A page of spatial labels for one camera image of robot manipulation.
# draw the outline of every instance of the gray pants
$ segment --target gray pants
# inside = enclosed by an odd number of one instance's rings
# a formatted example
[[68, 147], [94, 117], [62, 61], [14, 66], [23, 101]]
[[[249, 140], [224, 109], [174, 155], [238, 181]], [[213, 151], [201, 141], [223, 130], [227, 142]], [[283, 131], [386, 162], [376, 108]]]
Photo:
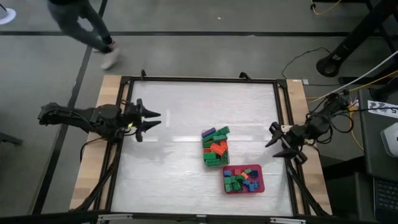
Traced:
[[78, 23], [79, 16], [88, 19], [100, 37], [104, 38], [110, 36], [102, 18], [100, 18], [88, 0], [81, 0], [61, 6], [47, 1], [47, 6], [51, 16], [55, 19], [64, 34], [90, 47], [98, 49], [101, 52], [108, 49], [108, 46], [97, 38], [94, 33], [83, 29]]

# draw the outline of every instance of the pink tray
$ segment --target pink tray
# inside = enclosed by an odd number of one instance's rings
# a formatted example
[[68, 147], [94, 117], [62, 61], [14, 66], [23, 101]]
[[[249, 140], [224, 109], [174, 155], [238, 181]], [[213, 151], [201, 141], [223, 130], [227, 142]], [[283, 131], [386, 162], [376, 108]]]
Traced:
[[225, 191], [225, 186], [224, 186], [224, 171], [228, 170], [231, 171], [232, 175], [234, 175], [234, 170], [240, 169], [241, 172], [244, 172], [245, 169], [251, 169], [251, 170], [256, 170], [259, 173], [258, 178], [252, 178], [251, 174], [248, 174], [249, 178], [247, 179], [248, 181], [258, 181], [259, 182], [259, 188], [254, 189], [254, 192], [250, 192], [249, 189], [246, 186], [242, 186], [243, 190], [240, 192], [225, 192], [227, 194], [242, 194], [242, 193], [260, 193], [265, 191], [265, 186], [264, 186], [264, 180], [262, 179], [262, 170], [261, 166], [259, 164], [251, 164], [251, 165], [239, 165], [239, 166], [224, 166], [221, 175], [223, 176], [223, 188]]

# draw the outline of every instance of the person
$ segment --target person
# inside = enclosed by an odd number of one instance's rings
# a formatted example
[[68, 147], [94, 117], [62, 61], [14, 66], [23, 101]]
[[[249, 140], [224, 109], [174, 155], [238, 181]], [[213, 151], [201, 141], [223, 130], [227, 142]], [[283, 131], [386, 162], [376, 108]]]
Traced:
[[[88, 0], [48, 0], [48, 9], [62, 32], [104, 55], [101, 68], [107, 70], [117, 61], [120, 50], [111, 38], [104, 21]], [[78, 18], [88, 19], [101, 39], [81, 27]]]

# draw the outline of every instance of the wooden board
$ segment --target wooden board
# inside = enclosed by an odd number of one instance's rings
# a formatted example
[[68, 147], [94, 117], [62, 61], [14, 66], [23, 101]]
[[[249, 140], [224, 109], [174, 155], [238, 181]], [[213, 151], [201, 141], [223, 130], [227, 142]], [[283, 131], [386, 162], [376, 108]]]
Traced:
[[[103, 84], [99, 92], [96, 106], [107, 103], [115, 104], [116, 97], [118, 95], [120, 80], [121, 76], [104, 76]], [[305, 121], [305, 115], [308, 113], [307, 101], [305, 99], [303, 85], [300, 80], [297, 82], [295, 80], [287, 80], [287, 84], [294, 122], [296, 124], [303, 124]], [[282, 111], [285, 111], [284, 121], [287, 121], [286, 105], [284, 104], [283, 92], [280, 91], [280, 93], [282, 98]], [[97, 137], [97, 134], [90, 133], [88, 136], [88, 141]], [[76, 208], [77, 206], [79, 206], [97, 184], [101, 172], [101, 166], [103, 163], [105, 147], [105, 141], [98, 141], [86, 146], [75, 190], [73, 192], [70, 208]], [[303, 165], [306, 185], [309, 191], [315, 197], [315, 200], [320, 203], [320, 205], [326, 212], [331, 214], [329, 198], [326, 191], [325, 181], [323, 179], [322, 167], [320, 165], [318, 152], [311, 147], [304, 147], [303, 151], [308, 157], [308, 161]], [[99, 206], [100, 208], [104, 208], [107, 190], [108, 185], [104, 187], [101, 203]], [[296, 195], [299, 213], [303, 213], [302, 199], [297, 188]]]

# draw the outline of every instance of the orange toy block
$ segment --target orange toy block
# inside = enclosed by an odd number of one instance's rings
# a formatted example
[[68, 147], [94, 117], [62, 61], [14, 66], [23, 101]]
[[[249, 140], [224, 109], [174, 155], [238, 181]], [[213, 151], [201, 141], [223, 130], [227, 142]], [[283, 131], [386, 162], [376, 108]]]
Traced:
[[223, 147], [224, 149], [228, 150], [228, 143], [226, 140], [220, 141], [220, 146]]
[[219, 145], [213, 143], [213, 144], [210, 146], [210, 150], [211, 150], [212, 152], [215, 152], [215, 153], [217, 153], [218, 155], [222, 156], [226, 149], [224, 149], [223, 147], [221, 147], [221, 146], [219, 146]]
[[242, 172], [241, 175], [242, 175], [246, 180], [249, 178], [249, 176], [248, 176], [245, 172]]

